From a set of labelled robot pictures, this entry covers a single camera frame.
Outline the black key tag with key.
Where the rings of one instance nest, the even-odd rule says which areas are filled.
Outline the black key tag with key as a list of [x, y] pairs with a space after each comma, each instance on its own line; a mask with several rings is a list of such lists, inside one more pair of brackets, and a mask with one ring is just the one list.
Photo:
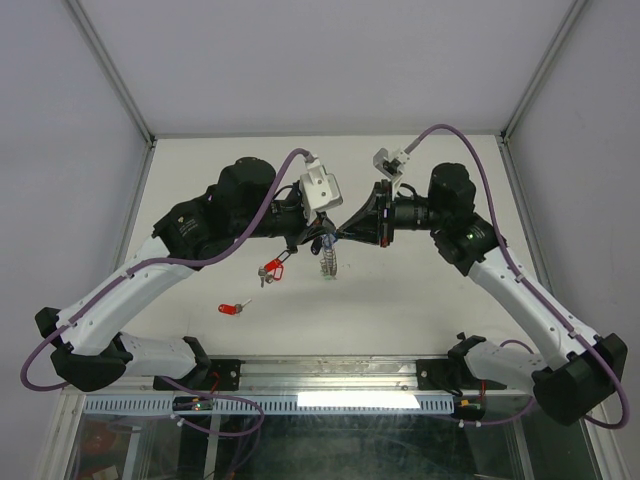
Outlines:
[[311, 253], [315, 256], [319, 255], [323, 250], [323, 239], [321, 237], [316, 238], [311, 246]]

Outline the large grey keyring yellow handle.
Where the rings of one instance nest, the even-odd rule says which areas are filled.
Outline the large grey keyring yellow handle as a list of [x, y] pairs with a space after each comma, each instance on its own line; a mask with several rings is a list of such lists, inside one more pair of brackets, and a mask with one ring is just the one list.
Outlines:
[[[335, 234], [331, 234], [331, 235], [335, 236], [336, 243], [337, 243], [338, 242], [337, 236]], [[320, 266], [321, 266], [322, 275], [325, 278], [335, 279], [337, 277], [338, 260], [337, 260], [337, 253], [336, 253], [336, 243], [335, 243], [334, 252], [327, 254], [321, 251], [322, 258], [320, 259]]]

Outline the blue key tag with key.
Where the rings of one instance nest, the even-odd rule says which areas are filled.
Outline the blue key tag with key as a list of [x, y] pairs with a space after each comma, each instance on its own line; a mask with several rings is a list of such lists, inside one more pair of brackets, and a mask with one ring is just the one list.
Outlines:
[[335, 251], [336, 238], [334, 235], [327, 234], [322, 237], [321, 248], [324, 253], [331, 253]]

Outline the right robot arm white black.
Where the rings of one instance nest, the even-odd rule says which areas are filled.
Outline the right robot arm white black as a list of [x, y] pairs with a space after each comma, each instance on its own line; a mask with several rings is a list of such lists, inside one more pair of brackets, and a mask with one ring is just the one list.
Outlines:
[[436, 166], [425, 196], [393, 195], [390, 181], [382, 180], [338, 236], [385, 248], [398, 230], [428, 231], [444, 260], [491, 295], [537, 349], [528, 354], [461, 336], [447, 353], [440, 388], [457, 392], [475, 381], [495, 382], [532, 396], [551, 419], [569, 426], [615, 393], [627, 346], [615, 334], [599, 335], [528, 279], [504, 238], [476, 213], [475, 194], [461, 164]]

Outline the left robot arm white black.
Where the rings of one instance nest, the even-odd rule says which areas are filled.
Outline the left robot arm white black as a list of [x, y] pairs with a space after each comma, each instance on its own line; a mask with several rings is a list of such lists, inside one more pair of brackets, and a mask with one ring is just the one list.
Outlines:
[[225, 167], [205, 193], [176, 204], [153, 227], [134, 256], [89, 295], [35, 316], [59, 378], [95, 392], [124, 377], [155, 377], [195, 389], [206, 383], [211, 360], [192, 336], [155, 340], [124, 327], [157, 297], [193, 273], [231, 256], [250, 238], [281, 237], [286, 253], [333, 231], [327, 212], [341, 204], [335, 176], [309, 152], [305, 172], [275, 195], [284, 168], [255, 157]]

